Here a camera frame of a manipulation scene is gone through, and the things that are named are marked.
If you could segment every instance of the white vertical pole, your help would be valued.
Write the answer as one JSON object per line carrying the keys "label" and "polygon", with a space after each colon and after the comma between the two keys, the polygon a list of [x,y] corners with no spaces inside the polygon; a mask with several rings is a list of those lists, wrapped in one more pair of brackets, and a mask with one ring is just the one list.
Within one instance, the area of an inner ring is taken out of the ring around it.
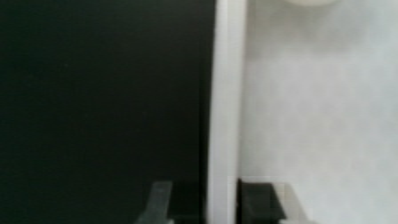
{"label": "white vertical pole", "polygon": [[217,1],[208,224],[235,224],[248,0]]}

